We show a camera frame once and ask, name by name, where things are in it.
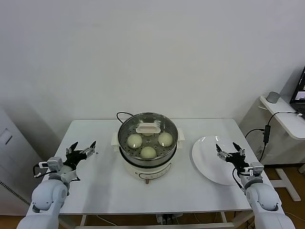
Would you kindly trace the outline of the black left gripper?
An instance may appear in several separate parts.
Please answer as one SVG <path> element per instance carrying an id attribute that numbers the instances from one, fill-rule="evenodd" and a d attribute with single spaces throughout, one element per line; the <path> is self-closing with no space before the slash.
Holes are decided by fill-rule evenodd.
<path id="1" fill-rule="evenodd" d="M 88 148 L 80 151 L 75 151 L 78 142 L 72 144 L 69 148 L 66 148 L 66 160 L 63 162 L 65 166 L 70 167 L 72 170 L 76 170 L 80 161 L 86 160 L 95 153 L 96 141 L 94 141 Z"/>

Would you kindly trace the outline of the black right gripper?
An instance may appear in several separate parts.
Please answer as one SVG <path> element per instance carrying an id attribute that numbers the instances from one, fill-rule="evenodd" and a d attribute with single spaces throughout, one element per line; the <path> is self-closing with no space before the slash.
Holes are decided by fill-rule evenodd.
<path id="1" fill-rule="evenodd" d="M 237 143 L 232 142 L 235 153 L 228 153 L 223 151 L 218 144 L 215 144 L 217 156 L 227 163 L 231 163 L 236 168 L 237 172 L 245 172 L 245 168 L 249 167 L 249 164 L 245 161 L 245 149 L 242 149 Z"/>

